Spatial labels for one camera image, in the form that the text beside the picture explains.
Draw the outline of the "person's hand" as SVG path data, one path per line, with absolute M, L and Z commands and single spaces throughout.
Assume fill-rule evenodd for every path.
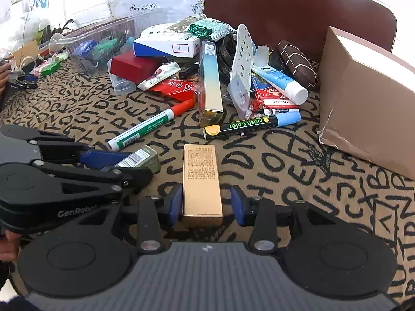
M 0 239 L 0 261 L 10 262 L 19 255 L 21 235 L 6 230 Z

